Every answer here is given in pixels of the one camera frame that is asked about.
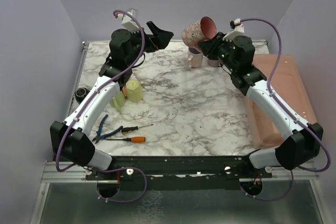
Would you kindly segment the purple mug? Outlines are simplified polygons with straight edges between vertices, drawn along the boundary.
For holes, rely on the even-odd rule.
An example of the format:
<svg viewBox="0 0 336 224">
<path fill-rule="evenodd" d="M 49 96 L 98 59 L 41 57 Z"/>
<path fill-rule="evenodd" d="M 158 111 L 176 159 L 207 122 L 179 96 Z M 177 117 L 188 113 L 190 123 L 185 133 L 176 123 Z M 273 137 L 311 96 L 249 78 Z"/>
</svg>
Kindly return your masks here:
<svg viewBox="0 0 336 224">
<path fill-rule="evenodd" d="M 208 63 L 209 66 L 214 67 L 214 68 L 220 66 L 219 60 L 211 60 L 211 59 L 208 59 L 208 60 L 207 60 L 207 63 Z"/>
</svg>

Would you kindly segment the pink spectrum mug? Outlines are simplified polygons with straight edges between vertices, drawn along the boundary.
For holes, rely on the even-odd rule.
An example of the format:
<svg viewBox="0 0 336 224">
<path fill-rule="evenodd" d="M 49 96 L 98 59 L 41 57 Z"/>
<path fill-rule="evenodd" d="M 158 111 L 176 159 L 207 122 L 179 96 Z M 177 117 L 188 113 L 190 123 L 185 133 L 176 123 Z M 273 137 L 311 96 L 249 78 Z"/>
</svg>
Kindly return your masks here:
<svg viewBox="0 0 336 224">
<path fill-rule="evenodd" d="M 214 21 L 205 16 L 183 29 L 182 41 L 188 47 L 195 47 L 199 42 L 214 38 L 216 33 Z"/>
</svg>

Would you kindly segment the light green mug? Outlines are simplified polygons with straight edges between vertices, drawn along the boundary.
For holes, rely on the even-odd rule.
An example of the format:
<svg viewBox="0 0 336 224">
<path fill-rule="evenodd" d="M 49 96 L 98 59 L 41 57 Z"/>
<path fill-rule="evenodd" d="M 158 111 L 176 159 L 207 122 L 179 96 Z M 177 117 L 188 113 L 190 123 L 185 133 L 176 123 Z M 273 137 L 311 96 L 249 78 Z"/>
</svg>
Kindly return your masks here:
<svg viewBox="0 0 336 224">
<path fill-rule="evenodd" d="M 125 104 L 125 96 L 122 91 L 120 91 L 115 97 L 110 101 L 110 105 L 115 108 L 118 112 L 121 112 L 121 108 Z"/>
</svg>

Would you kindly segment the salmon pink mug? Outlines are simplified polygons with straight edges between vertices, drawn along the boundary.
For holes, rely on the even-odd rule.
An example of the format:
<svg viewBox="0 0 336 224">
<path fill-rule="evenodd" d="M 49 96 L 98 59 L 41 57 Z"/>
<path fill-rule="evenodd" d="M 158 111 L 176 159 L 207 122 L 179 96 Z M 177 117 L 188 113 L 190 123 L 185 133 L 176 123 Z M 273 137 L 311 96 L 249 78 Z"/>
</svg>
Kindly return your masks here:
<svg viewBox="0 0 336 224">
<path fill-rule="evenodd" d="M 124 96 L 125 98 L 127 98 L 127 92 L 126 92 L 126 90 L 125 90 L 125 89 L 122 89 L 121 92 L 122 92 L 123 96 Z"/>
</svg>

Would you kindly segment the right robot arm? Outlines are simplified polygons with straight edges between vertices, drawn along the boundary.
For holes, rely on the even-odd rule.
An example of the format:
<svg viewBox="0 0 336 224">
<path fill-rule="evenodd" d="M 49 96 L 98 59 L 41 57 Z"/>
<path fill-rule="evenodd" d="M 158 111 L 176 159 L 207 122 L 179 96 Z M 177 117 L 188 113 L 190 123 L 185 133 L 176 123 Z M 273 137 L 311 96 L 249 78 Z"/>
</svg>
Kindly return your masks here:
<svg viewBox="0 0 336 224">
<path fill-rule="evenodd" d="M 255 47 L 249 37 L 239 35 L 229 41 L 218 33 L 197 46 L 205 56 L 218 59 L 230 71 L 233 85 L 268 115 L 284 140 L 277 147 L 251 153 L 249 160 L 241 164 L 246 177 L 254 177 L 266 166 L 292 170 L 319 154 L 322 126 L 309 123 L 267 85 L 266 76 L 253 65 Z"/>
</svg>

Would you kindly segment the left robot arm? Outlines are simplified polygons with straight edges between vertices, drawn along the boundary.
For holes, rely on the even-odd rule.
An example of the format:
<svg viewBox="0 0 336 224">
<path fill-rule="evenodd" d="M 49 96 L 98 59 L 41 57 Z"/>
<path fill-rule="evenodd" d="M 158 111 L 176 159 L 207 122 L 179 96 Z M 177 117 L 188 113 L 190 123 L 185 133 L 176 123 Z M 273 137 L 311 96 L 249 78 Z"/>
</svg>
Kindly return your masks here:
<svg viewBox="0 0 336 224">
<path fill-rule="evenodd" d="M 112 156 L 96 149 L 89 139 L 91 130 L 103 109 L 115 97 L 132 75 L 132 67 L 143 55 L 165 49 L 173 38 L 171 31 L 147 22 L 151 34 L 118 29 L 111 34 L 110 53 L 99 76 L 79 106 L 62 122 L 55 121 L 50 136 L 56 160 L 65 158 L 79 166 L 94 167 L 104 179 L 115 175 Z"/>
</svg>

